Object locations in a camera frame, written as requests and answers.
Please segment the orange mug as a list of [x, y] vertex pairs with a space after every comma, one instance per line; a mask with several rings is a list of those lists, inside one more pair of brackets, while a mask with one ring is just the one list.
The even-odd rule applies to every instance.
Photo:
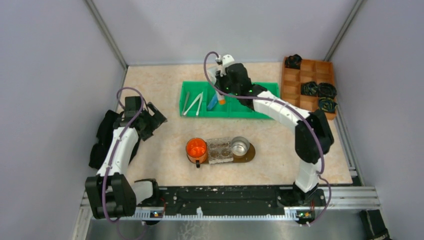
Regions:
[[196, 168], [200, 168], [201, 164], [208, 159], [208, 145], [202, 138], [191, 138], [187, 142], [185, 150], [188, 160], [195, 164]]

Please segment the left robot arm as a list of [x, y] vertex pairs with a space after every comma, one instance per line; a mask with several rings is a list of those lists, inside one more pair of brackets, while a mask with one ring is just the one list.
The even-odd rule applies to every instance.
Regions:
[[152, 102], [145, 102], [139, 96], [126, 97], [121, 113], [112, 110], [105, 113], [88, 164], [97, 173], [85, 181], [85, 192], [95, 219], [131, 217], [138, 206], [162, 204], [154, 178], [130, 184], [126, 173], [140, 143], [152, 137], [154, 130], [166, 121]]

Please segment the clear glass cup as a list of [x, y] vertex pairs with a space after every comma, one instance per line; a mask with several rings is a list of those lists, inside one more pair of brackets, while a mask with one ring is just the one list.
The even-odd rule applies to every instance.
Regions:
[[234, 161], [231, 140], [230, 137], [221, 137], [209, 138], [205, 141], [208, 152], [207, 161], [210, 165], [232, 163]]

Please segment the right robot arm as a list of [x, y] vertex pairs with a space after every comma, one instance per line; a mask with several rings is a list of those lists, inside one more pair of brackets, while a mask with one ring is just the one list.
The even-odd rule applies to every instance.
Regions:
[[325, 169], [324, 156], [335, 142], [325, 113], [296, 107], [266, 87], [252, 83], [242, 63], [233, 63], [223, 69], [209, 68], [205, 75], [210, 78], [218, 99], [235, 98], [241, 105], [274, 119], [293, 132], [300, 164], [286, 204], [311, 201]]

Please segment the green divided plastic bin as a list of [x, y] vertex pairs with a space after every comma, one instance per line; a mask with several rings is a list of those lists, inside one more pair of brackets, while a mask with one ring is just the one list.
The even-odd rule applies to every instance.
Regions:
[[181, 116], [187, 91], [190, 92], [190, 95], [186, 109], [193, 102], [196, 96], [203, 92], [203, 99], [199, 116], [195, 116], [195, 105], [194, 108], [188, 112], [186, 116], [188, 118], [269, 119], [269, 117], [265, 114], [255, 112], [250, 108], [243, 106], [236, 98], [233, 97], [226, 97], [226, 103], [224, 105], [217, 103], [217, 105], [211, 111], [207, 111], [207, 105], [212, 98], [216, 97], [216, 92], [214, 88], [206, 81], [182, 82], [179, 99], [179, 114]]

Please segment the steel cup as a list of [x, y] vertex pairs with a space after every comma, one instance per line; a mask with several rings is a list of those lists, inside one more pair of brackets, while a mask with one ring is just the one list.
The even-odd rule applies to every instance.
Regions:
[[244, 156], [250, 149], [250, 142], [245, 137], [236, 136], [230, 142], [230, 149], [234, 156]]

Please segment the white toothpaste tube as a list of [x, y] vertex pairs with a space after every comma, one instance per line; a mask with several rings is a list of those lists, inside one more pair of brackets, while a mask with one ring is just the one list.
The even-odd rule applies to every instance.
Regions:
[[220, 105], [224, 105], [225, 103], [226, 103], [226, 99], [225, 99], [225, 96], [224, 95], [222, 95], [222, 94], [220, 94], [220, 93], [216, 93], [215, 94], [215, 96], [216, 96], [216, 99], [217, 99], [217, 102], [220, 104]]

